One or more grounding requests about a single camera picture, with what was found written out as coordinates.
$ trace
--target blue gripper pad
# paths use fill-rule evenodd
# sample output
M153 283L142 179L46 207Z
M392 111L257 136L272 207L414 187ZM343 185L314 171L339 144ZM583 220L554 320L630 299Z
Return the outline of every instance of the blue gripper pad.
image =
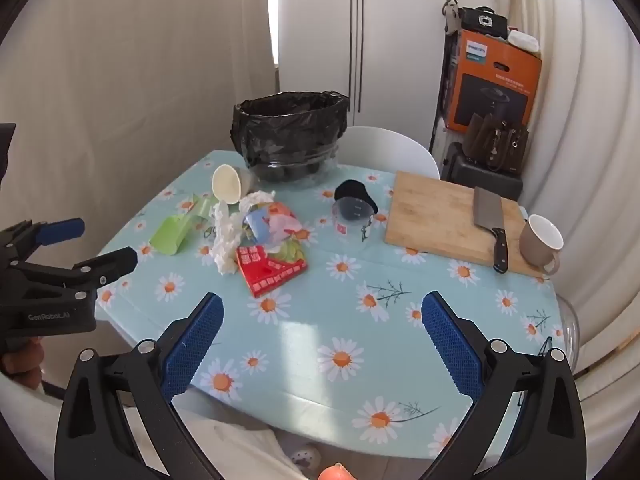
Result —
M477 402L482 395L482 363L433 293L422 300L422 324L458 391Z
M84 234L84 222L81 218L72 218L53 224L43 224L36 234L36 243L40 245L53 245L73 238L79 238Z
M187 390L222 326L224 307L220 297L209 293L198 308L201 305L162 364L162 395L167 402Z

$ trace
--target light blue tablecloth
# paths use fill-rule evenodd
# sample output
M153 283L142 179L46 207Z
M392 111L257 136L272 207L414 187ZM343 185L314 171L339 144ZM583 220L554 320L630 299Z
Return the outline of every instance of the light blue tablecloth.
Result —
M206 292L218 294L225 320L193 384L239 410L346 449L435 456L470 406L460 395L417 319L422 298L438 290L487 339L537 354L548 336L563 348L549 282L383 243L394 176L340 167L321 187L281 190L308 232L309 269L255 300L239 273L220 276L196 225L175 256L148 240L191 193L210 193L219 164L242 165L237 153L213 152L133 218L104 251L131 246L135 272L100 290L98 302L131 340L157 338L186 317ZM347 178L366 182L380 207L372 239L356 250L338 239L332 192ZM500 453L516 416L512 405L490 449Z

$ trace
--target orange box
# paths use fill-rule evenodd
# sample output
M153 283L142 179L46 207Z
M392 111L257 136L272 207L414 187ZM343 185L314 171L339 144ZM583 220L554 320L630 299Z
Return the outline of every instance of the orange box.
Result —
M449 70L447 128L465 133L474 113L527 124L541 68L539 57L512 44L460 30Z

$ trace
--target black trash bag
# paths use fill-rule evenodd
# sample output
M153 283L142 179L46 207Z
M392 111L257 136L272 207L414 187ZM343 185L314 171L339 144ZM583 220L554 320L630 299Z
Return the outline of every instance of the black trash bag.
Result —
M261 180L288 182L317 173L347 129L348 97L283 92L234 107L231 140Z

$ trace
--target cabinet door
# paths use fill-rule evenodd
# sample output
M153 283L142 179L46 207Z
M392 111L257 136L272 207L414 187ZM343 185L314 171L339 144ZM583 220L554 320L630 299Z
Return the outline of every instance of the cabinet door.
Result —
M279 9L280 89L352 96L356 0L279 0Z
M444 55L445 1L358 0L355 124L393 130L429 146Z

